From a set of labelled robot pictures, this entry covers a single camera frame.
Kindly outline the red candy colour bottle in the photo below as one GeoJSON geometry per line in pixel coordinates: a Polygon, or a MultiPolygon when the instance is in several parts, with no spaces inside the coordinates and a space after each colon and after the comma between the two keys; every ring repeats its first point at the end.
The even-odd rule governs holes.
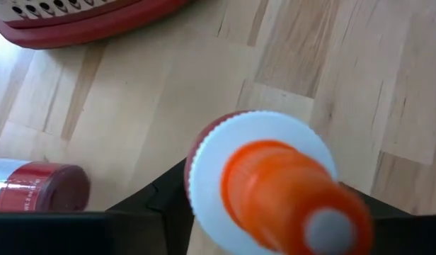
{"type": "Polygon", "coordinates": [[[0,212],[81,211],[90,189],[80,166],[0,158],[0,212]]]}

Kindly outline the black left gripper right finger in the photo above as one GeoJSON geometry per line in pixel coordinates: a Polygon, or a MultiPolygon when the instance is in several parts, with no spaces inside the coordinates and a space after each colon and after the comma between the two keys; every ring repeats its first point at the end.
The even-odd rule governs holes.
{"type": "Polygon", "coordinates": [[[416,243],[405,225],[405,219],[410,214],[344,183],[340,184],[356,193],[369,208],[374,221],[374,243],[370,255],[416,254],[416,243]]]}

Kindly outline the metal box grater red trim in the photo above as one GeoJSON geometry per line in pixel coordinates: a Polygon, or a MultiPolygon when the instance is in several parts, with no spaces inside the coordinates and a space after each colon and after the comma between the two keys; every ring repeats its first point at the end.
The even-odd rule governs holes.
{"type": "Polygon", "coordinates": [[[192,0],[0,0],[0,34],[30,49],[89,43],[145,26],[192,0]]]}

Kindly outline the small orange colouring bottle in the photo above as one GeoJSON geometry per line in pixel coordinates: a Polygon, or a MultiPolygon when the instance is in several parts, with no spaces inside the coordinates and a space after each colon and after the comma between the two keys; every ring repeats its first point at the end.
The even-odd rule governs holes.
{"type": "Polygon", "coordinates": [[[197,136],[185,190],[198,224],[234,255],[369,255],[368,207],[338,183],[332,155],[284,113],[224,115],[197,136]]]}

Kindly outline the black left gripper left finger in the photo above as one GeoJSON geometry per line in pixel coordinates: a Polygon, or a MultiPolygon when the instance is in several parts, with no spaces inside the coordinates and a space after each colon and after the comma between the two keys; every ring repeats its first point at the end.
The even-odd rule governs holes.
{"type": "Polygon", "coordinates": [[[184,188],[186,160],[108,212],[123,216],[125,242],[118,251],[130,255],[186,255],[193,228],[193,212],[184,188]]]}

